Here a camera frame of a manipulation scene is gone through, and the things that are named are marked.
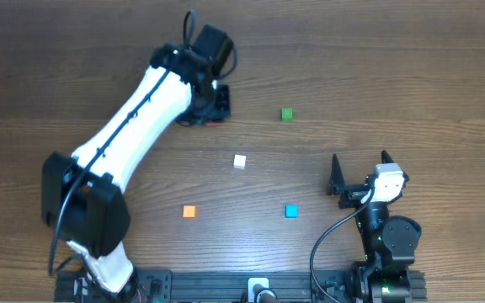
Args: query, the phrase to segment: wooden table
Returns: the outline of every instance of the wooden table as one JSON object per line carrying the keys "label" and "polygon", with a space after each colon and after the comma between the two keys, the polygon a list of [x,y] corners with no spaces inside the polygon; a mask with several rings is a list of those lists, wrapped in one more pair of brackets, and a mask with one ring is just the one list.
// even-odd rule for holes
{"label": "wooden table", "polygon": [[[387,149],[412,179],[392,211],[423,227],[412,268],[429,298],[485,300],[485,1],[414,0],[0,1],[0,300],[51,300],[41,165],[107,122],[189,8],[237,44],[232,118],[172,125],[140,164],[125,194],[138,267],[307,271],[349,213],[325,194],[331,156],[359,183]],[[363,259],[354,223],[317,254]]]}

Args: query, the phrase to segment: wood grain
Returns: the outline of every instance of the wood grain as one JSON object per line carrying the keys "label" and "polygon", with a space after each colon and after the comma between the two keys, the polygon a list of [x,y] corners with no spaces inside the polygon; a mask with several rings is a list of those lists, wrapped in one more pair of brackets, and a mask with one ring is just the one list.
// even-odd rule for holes
{"label": "wood grain", "polygon": [[[40,167],[102,127],[152,50],[181,40],[189,8],[239,49],[232,118],[174,125],[140,164],[125,195],[138,267],[307,270],[312,244],[348,214],[325,195],[331,156],[358,183],[386,148],[412,178],[392,211],[423,227],[413,268],[429,298],[485,300],[485,1],[474,0],[0,1],[0,300],[51,300]],[[279,122],[282,107],[293,123]],[[246,170],[232,169],[235,153]],[[61,246],[57,261],[69,254]],[[348,224],[317,266],[363,257]]]}

